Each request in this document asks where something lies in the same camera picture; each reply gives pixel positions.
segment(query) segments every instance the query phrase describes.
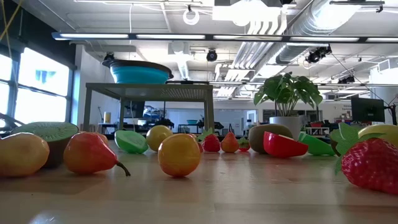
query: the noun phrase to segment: table surface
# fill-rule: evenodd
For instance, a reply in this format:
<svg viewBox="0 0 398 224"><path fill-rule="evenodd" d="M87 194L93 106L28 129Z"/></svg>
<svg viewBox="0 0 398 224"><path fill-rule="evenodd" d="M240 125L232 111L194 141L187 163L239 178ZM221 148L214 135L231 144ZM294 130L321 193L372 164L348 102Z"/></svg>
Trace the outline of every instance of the table surface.
<svg viewBox="0 0 398 224"><path fill-rule="evenodd" d="M118 167L77 176L61 166L0 179L0 223L398 222L398 197L334 176L336 157L204 154L195 172L173 179L151 150L115 151L132 176Z"/></svg>

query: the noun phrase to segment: security camera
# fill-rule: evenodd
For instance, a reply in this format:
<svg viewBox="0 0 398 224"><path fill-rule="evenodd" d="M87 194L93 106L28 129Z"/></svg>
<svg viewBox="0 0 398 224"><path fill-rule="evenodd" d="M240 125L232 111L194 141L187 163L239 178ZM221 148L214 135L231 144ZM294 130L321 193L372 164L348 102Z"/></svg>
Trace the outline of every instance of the security camera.
<svg viewBox="0 0 398 224"><path fill-rule="evenodd" d="M210 49L207 53L206 59L208 62L214 62L217 60L217 53L215 49Z"/></svg>

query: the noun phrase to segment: ceiling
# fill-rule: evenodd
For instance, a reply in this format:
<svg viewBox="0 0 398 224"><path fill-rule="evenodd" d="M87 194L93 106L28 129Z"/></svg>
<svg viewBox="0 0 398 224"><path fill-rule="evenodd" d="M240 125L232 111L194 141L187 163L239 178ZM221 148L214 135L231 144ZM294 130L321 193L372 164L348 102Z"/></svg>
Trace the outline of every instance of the ceiling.
<svg viewBox="0 0 398 224"><path fill-rule="evenodd" d="M295 0L296 7L288 11L288 23L303 9L310 0ZM354 16L333 35L396 35L398 26L392 21L398 21L398 1L385 0L384 11L376 13L377 7L362 7ZM249 26L240 27L232 21L214 21L211 10L214 0L202 1L203 10L200 20L194 26L183 21L186 6L165 5L165 14L160 5L115 5L93 2L75 2L74 0L30 0L24 1L23 8L43 20L60 32L145 32L145 33L202 33L202 34L246 34ZM178 71L177 63L168 58L169 41L91 41L92 45L104 47L107 45L134 45L142 56L151 62L161 63L172 70ZM193 60L187 62L190 73L195 71L214 72L217 63L231 63L240 46L240 42L190 42ZM217 62L207 62L208 49L214 48L218 54ZM355 75L362 81L368 81L369 67L377 65L386 57L398 55L398 46L391 44L332 44L333 54L346 67L354 68ZM103 58L105 52L96 51L97 58ZM294 75L305 75L314 82L328 82L330 77L344 72L346 69L333 56L329 55L320 63L308 68L304 57L288 66L284 71ZM196 79L208 80L209 75L196 75Z"/></svg>

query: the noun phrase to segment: window frame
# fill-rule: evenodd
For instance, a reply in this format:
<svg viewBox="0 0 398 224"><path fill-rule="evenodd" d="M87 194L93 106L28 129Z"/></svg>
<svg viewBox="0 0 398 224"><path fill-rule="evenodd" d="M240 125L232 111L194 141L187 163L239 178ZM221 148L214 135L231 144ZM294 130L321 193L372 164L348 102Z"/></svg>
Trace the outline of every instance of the window frame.
<svg viewBox="0 0 398 224"><path fill-rule="evenodd" d="M9 52L4 50L4 46L0 45L0 54L6 57L10 58ZM11 50L11 60L12 60L12 68L11 68L11 77L10 80L3 80L0 79L1 83L5 83L9 86L9 95L8 95L8 107L7 107L7 115L14 118L15 117L15 112L16 112L16 105L17 105L17 97L18 97L18 88L23 88L26 90L30 90L30 91L34 91L37 93L41 93L41 94L46 94L46 95L50 95L50 96L60 96L66 99L67 101L67 105L66 105L66 113L65 113L65 122L70 122L71 120L71 114L72 114L72 94L73 94L73 79L74 79L74 71L73 69L71 69L69 66L67 66L69 68L69 75L68 75L68 91L67 91L67 95L66 96L62 96L56 93L53 93L51 91L47 91L47 90L41 90L39 88L36 87L32 87L32 86L27 86L27 85L22 85L22 84L18 84L18 79L19 79L19 67L21 65L21 54L23 52L19 52L19 51L15 51L15 50Z"/></svg>

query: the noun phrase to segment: lime slice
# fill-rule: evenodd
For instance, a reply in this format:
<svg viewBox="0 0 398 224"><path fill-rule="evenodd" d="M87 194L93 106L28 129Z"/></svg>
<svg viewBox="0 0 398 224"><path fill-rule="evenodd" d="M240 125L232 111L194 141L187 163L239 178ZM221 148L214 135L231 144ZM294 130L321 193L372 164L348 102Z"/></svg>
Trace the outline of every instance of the lime slice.
<svg viewBox="0 0 398 224"><path fill-rule="evenodd" d="M128 153L141 154L148 149L145 137L135 131L116 131L114 140L121 150Z"/></svg>

